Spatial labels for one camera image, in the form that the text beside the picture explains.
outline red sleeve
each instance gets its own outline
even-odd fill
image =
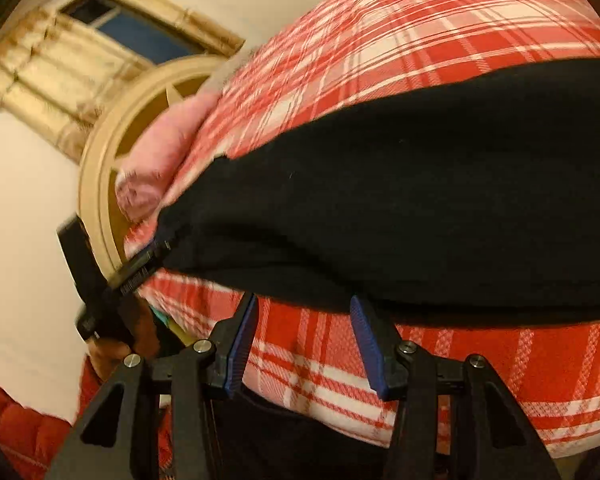
[[[42,480],[71,426],[23,408],[0,388],[0,448],[24,480]]]
[[[82,366],[82,377],[80,378],[80,403],[78,406],[78,416],[84,413],[85,408],[91,402],[91,399],[100,389],[102,382],[97,376],[91,361],[87,357]],[[171,407],[169,406],[165,416],[162,418],[158,430],[158,458],[161,467],[171,464]]]

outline beige circular rim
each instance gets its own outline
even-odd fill
[[[224,62],[220,56],[191,56],[157,66],[129,85],[94,125],[80,163],[78,215],[89,234],[98,266],[107,278],[122,264],[110,222],[109,181],[127,129],[167,87],[209,76]]]

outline hand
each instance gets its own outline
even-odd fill
[[[140,313],[133,333],[136,340],[133,352],[146,359],[152,359],[160,351],[160,342],[155,335],[154,318],[145,300],[139,299]],[[91,365],[98,377],[106,381],[120,362],[132,353],[128,345],[108,338],[90,338],[87,350]]]

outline wall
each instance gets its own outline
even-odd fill
[[[44,1],[22,0],[10,23]],[[320,0],[172,1],[255,42]],[[0,113],[0,385],[27,406],[71,420],[84,344],[56,229],[75,211],[77,175],[72,162]]]

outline plaid fabric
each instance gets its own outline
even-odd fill
[[[600,19],[585,0],[324,0],[270,40],[225,87],[164,203],[176,200],[215,154],[250,152],[338,108],[565,57],[600,57]],[[155,218],[132,229],[128,252],[154,229]],[[239,298],[164,271],[141,292],[196,336],[231,315]],[[267,299],[261,305],[244,383],[337,431],[387,446],[395,405],[379,402],[369,389],[349,318]],[[440,356],[485,355],[553,456],[600,444],[600,323],[400,331]],[[445,405],[439,433],[445,450]]]

